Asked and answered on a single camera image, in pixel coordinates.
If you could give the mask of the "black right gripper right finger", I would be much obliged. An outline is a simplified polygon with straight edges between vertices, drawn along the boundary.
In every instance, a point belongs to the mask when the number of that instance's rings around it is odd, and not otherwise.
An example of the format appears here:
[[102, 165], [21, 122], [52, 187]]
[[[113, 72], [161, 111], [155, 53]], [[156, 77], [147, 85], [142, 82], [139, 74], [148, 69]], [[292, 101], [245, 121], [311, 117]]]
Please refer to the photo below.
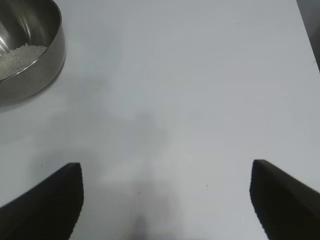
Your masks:
[[269, 240], [318, 240], [320, 194], [264, 159], [252, 163], [249, 194]]

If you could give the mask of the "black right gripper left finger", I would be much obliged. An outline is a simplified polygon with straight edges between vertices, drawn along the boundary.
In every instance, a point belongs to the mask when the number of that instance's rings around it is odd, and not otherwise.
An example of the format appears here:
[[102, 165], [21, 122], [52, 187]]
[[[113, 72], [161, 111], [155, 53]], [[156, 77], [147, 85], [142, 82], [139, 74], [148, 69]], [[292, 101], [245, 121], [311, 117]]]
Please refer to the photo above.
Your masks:
[[82, 167], [71, 162], [0, 208], [0, 238], [68, 240], [83, 204]]

